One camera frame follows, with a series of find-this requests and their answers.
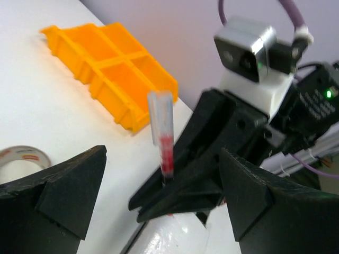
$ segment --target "white table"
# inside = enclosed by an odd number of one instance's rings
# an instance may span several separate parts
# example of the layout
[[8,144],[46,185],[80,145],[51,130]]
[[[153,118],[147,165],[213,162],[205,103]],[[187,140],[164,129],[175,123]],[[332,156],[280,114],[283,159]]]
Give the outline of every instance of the white table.
[[[53,57],[38,31],[102,23],[78,0],[0,0],[0,149],[26,144],[58,164],[104,144],[107,164],[90,228],[79,254],[116,254],[136,230],[128,200],[159,163],[150,127],[134,137],[113,121],[88,87]],[[174,108],[178,137],[191,115]]]

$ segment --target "white wall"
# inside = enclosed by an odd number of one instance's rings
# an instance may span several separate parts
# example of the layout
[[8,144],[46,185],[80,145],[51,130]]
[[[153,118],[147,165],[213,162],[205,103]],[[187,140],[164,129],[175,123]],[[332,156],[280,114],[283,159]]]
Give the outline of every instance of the white wall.
[[[339,1],[295,0],[314,45],[303,61],[339,59]],[[217,0],[82,0],[105,24],[121,22],[179,82],[180,97],[194,107],[204,88],[217,86],[221,65],[213,41],[221,27]],[[293,27],[276,0],[225,1],[227,16],[271,23],[282,39]]]

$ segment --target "green led light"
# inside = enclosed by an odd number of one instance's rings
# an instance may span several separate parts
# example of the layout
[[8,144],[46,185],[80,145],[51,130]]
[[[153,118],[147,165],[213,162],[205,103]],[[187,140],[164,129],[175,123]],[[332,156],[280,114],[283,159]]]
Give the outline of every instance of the green led light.
[[330,90],[328,90],[328,91],[326,92],[326,97],[327,97],[327,98],[331,98],[331,97],[332,97],[332,92],[331,92]]

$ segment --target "camera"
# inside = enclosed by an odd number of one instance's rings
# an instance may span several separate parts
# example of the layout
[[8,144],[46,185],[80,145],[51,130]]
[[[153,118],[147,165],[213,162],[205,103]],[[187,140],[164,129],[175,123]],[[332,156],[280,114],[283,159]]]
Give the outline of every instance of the camera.
[[229,70],[260,83],[269,74],[269,49],[277,42],[267,24],[233,17],[214,36],[222,64]]

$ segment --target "yellow storage tray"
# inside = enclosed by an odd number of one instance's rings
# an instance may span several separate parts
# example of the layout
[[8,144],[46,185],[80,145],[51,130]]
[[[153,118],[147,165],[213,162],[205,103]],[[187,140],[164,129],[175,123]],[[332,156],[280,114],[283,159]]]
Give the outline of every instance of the yellow storage tray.
[[85,24],[70,29],[41,30],[57,56],[90,93],[133,133],[149,123],[147,94],[169,90],[178,98],[177,81],[120,24]]

